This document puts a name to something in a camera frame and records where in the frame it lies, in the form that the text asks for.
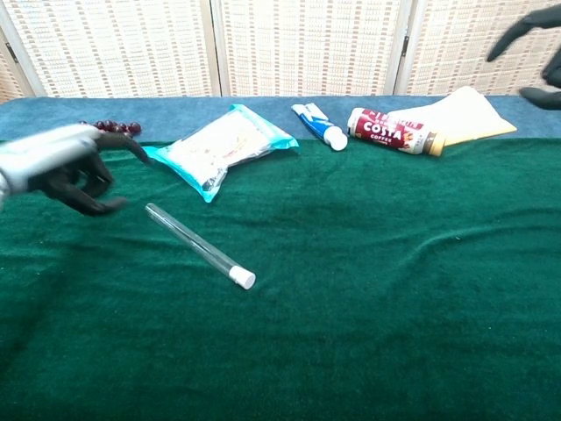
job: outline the beige screen panel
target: beige screen panel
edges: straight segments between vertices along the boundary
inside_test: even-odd
[[[4,52],[0,51],[0,103],[25,96],[16,76],[11,71],[8,60],[12,58],[6,57]]]
[[[558,2],[544,0],[427,0],[418,44],[409,50],[413,66],[405,91],[446,95],[464,85],[483,94],[515,94],[524,86],[543,87],[542,68],[561,44],[558,29],[535,29],[499,59],[485,61],[496,40],[530,11]]]
[[[49,96],[212,94],[200,0],[4,0]]]
[[[381,94],[400,0],[221,0],[233,96]]]

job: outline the green tablecloth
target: green tablecloth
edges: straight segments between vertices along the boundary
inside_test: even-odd
[[[560,419],[561,146],[440,158],[318,140],[206,204],[108,153],[85,218],[42,195],[0,227],[0,419]],[[245,291],[154,202],[257,274]]]

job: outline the toothpaste tube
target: toothpaste tube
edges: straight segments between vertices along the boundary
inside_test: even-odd
[[[300,120],[313,132],[323,143],[331,146],[334,151],[342,151],[347,146],[347,137],[341,128],[329,121],[327,116],[314,103],[302,105],[297,103],[292,110]]]
[[[348,121],[349,134],[358,139],[406,153],[440,156],[446,138],[422,123],[390,117],[379,111],[355,108]]]

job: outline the blue tablecloth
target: blue tablecloth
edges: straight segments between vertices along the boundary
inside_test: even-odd
[[[308,130],[290,110],[293,103],[315,102],[345,128],[354,107],[389,112],[434,103],[439,96],[171,97],[133,99],[24,98],[0,106],[0,139],[16,139],[79,120],[138,121],[140,142],[171,142],[188,136],[243,103],[297,139]],[[519,96],[489,96],[491,104],[518,128],[509,138],[561,138],[561,112],[543,111]]]

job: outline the test tube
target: test tube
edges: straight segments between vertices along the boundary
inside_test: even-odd
[[[236,284],[244,289],[249,289],[253,286],[255,283],[255,274],[253,272],[237,264],[230,257],[189,230],[187,226],[167,214],[155,204],[147,204],[146,211],[151,219],[167,228],[179,239],[182,239],[193,251],[198,253],[224,275],[232,279]]]

